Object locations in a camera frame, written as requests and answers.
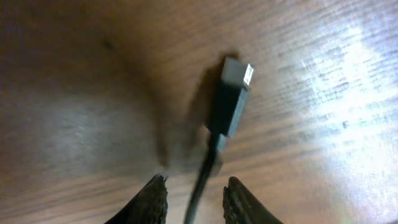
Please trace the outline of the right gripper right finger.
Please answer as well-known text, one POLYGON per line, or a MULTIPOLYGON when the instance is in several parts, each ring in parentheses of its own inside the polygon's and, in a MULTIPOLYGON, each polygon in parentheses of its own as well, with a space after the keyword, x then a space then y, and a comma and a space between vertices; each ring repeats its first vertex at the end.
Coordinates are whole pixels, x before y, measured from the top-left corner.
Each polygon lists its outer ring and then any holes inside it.
POLYGON ((223 210, 226 224, 282 224, 237 177, 223 189, 223 210))

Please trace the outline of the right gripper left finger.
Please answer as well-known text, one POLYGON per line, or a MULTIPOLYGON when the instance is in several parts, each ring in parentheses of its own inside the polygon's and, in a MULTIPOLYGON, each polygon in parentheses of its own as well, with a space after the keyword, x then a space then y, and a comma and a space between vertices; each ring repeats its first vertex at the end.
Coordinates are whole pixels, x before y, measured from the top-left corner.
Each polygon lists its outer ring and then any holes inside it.
POLYGON ((156 174, 104 224, 165 224, 168 212, 167 177, 156 174))

